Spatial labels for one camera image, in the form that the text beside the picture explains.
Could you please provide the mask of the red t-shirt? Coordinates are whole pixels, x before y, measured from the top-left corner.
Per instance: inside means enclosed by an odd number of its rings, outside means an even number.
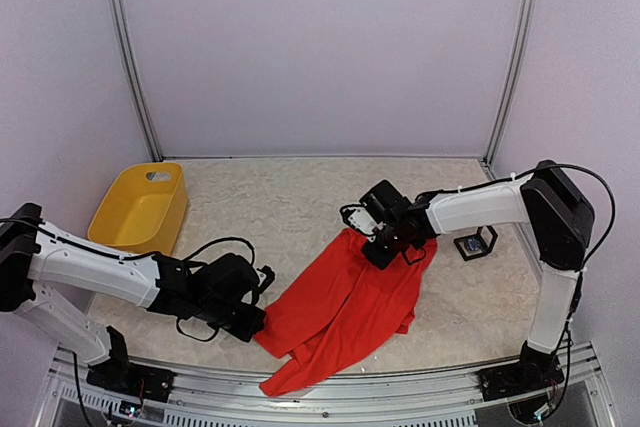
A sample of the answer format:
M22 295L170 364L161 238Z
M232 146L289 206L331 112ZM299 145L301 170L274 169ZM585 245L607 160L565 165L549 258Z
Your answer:
M364 360L415 318L434 240L384 270L364 256L367 241L342 230L296 280L267 306L255 341L286 363L260 389L277 397L309 388Z

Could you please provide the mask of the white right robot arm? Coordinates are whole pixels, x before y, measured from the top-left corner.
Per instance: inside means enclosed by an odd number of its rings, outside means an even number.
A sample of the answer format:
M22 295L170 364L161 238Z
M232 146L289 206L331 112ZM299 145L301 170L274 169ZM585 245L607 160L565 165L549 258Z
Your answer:
M541 161L508 178L470 187L427 191L415 199L382 180L353 207L344 223L366 238L365 257L384 269L409 249L444 234L502 224L528 225L541 262L538 303L511 380L523 391L546 379L581 297L585 266L600 247L591 240L595 210L568 176L572 165Z

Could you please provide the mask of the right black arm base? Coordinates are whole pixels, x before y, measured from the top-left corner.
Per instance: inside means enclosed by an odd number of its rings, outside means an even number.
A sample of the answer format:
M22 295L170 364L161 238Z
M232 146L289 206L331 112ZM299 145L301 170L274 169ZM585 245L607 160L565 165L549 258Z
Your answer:
M543 353L524 342L517 361L481 369L479 387L485 402L518 396L565 381L556 352Z

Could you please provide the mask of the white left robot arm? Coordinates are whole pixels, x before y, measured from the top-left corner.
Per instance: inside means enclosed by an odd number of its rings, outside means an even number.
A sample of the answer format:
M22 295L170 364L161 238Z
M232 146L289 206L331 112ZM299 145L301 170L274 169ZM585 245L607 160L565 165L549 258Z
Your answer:
M56 290L65 284L124 300L148 312L196 319L214 334L248 342L264 326L257 303L273 283L268 266L227 253L206 263L158 251L133 254L101 246L59 229L41 207L22 205L1 221L1 309L53 337L88 366L88 378L121 392L144 383L130 361L124 336L89 319Z

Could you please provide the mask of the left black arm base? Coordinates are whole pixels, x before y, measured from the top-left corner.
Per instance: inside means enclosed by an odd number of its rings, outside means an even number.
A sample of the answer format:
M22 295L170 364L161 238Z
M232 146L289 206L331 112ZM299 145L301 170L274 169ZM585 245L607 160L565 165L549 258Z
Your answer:
M106 332L111 342L108 358L88 367L87 383L108 391L135 396L140 401L166 403L176 374L168 369L132 362L124 336L111 326L106 328Z

